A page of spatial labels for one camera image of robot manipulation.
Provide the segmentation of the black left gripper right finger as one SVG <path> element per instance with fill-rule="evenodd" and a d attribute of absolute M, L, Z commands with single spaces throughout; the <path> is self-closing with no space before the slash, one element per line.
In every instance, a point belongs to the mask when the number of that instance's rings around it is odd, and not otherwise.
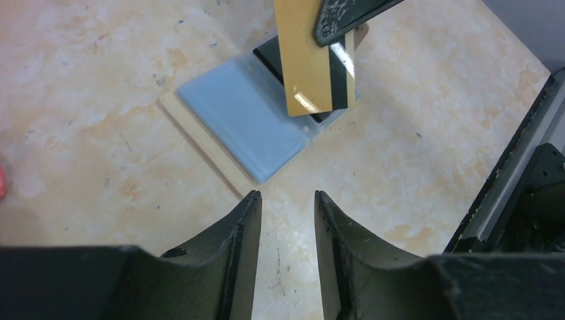
<path fill-rule="evenodd" d="M 563 319 L 561 253 L 419 257 L 314 194 L 325 319 Z"/>

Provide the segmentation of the thin credit card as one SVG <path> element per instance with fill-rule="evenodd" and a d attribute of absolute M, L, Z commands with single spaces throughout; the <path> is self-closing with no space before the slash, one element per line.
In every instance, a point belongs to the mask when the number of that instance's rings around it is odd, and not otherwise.
<path fill-rule="evenodd" d="M 270 38 L 258 47 L 255 47 L 253 49 L 253 53 L 275 76 L 275 78 L 282 84 L 282 86 L 284 86 L 279 38 L 277 36 Z M 334 113 L 335 110 L 346 109 L 348 103 L 346 96 L 346 82 L 343 82 L 343 80 L 346 80 L 346 77 L 344 76 L 344 73 L 342 71 L 339 71 L 339 69 L 337 69 L 337 72 L 335 72 L 334 65 L 332 65 L 335 60 L 335 56 L 333 53 L 330 53 L 329 56 L 330 93 L 332 94 L 332 102 L 337 103 L 339 107 L 336 108 L 336 105 L 334 105 L 331 111 L 310 114 L 310 117 L 313 118 L 317 123 L 322 123 L 327 117 L 329 117 L 331 113 Z"/>

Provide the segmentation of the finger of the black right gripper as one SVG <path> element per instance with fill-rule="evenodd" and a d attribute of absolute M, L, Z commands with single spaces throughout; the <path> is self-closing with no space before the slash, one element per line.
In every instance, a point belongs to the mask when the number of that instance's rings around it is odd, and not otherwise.
<path fill-rule="evenodd" d="M 314 41 L 319 47 L 335 43 L 348 32 L 402 2 L 403 0 L 324 0 L 314 22 Z"/>

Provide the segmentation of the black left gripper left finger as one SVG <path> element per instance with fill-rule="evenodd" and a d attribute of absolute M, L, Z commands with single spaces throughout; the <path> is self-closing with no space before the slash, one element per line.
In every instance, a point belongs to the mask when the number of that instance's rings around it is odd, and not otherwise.
<path fill-rule="evenodd" d="M 262 197 L 157 257 L 133 245 L 2 247 L 2 319 L 250 319 Z"/>

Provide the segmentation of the gold black-stripe credit card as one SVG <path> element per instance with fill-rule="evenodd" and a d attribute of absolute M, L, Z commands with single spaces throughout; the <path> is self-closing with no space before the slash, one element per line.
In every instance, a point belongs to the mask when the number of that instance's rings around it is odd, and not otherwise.
<path fill-rule="evenodd" d="M 355 32 L 319 47 L 313 29 L 321 5 L 321 1 L 274 2 L 286 109 L 291 117 L 356 106 Z"/>

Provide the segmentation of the beige blue card holder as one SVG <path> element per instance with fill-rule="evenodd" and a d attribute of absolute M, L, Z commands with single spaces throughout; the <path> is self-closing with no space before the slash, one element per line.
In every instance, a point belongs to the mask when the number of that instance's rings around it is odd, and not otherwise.
<path fill-rule="evenodd" d="M 275 176 L 342 111 L 322 123 L 286 112 L 284 87 L 250 53 L 167 91 L 161 109 L 239 197 Z"/>

